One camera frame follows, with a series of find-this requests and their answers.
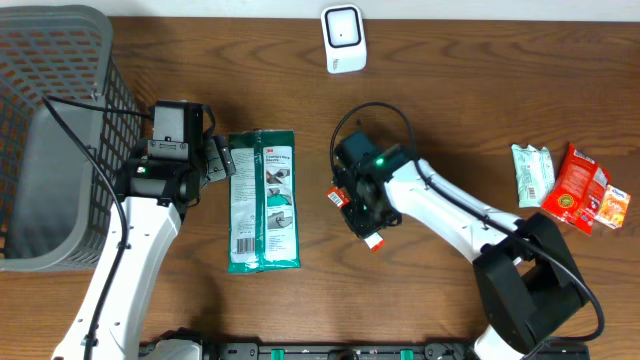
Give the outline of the slim red stick packet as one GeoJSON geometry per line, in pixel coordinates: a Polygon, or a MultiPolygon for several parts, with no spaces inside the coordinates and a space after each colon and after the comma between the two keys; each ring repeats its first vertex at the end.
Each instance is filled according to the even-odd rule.
{"type": "Polygon", "coordinates": [[[364,235],[359,235],[357,233],[355,215],[352,214],[351,218],[348,218],[348,211],[354,211],[355,207],[344,190],[333,187],[327,192],[327,197],[341,210],[341,213],[347,224],[350,226],[350,229],[366,243],[372,252],[377,252],[384,246],[384,239],[378,232],[369,232],[364,235]]]}

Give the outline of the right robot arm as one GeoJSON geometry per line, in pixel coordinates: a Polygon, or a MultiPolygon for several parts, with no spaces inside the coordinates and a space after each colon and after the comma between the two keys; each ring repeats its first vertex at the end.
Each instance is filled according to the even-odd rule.
{"type": "Polygon", "coordinates": [[[343,141],[330,151],[331,199],[363,240],[409,216],[473,268],[488,328],[478,359],[527,359],[556,342],[554,332],[594,296],[555,223],[491,207],[440,176],[403,146],[383,151],[343,141]]]}

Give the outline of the green white packet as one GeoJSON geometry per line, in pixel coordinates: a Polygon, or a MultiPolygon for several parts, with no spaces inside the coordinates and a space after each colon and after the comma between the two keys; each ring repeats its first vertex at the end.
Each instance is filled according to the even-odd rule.
{"type": "Polygon", "coordinates": [[[237,133],[230,146],[228,272],[300,267],[294,132],[237,133]]]}

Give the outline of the large red snack bag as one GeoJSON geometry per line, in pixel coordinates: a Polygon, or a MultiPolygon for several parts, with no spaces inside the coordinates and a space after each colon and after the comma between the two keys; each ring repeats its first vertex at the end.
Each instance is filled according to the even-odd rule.
{"type": "Polygon", "coordinates": [[[607,170],[569,144],[554,187],[541,208],[590,236],[610,180],[607,170]]]}

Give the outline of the teal wet wipes packet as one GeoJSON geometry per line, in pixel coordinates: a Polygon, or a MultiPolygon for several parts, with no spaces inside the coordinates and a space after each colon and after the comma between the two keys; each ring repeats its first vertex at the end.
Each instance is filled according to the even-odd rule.
{"type": "Polygon", "coordinates": [[[540,207],[555,184],[554,166],[549,150],[546,147],[537,149],[531,145],[520,147],[513,144],[511,151],[519,207],[540,207]]]}

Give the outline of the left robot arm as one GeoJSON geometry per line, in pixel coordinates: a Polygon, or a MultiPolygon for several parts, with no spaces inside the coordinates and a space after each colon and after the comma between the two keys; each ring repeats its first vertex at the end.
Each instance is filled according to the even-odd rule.
{"type": "Polygon", "coordinates": [[[99,263],[55,359],[139,359],[160,267],[190,205],[233,175],[226,139],[143,139],[117,173],[113,216],[99,263]]]}

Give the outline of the small orange snack packet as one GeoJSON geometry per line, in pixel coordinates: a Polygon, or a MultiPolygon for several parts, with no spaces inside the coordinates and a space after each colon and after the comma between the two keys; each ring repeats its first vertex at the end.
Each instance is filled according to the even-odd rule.
{"type": "Polygon", "coordinates": [[[630,200],[630,194],[608,185],[595,219],[611,229],[622,227],[630,200]]]}

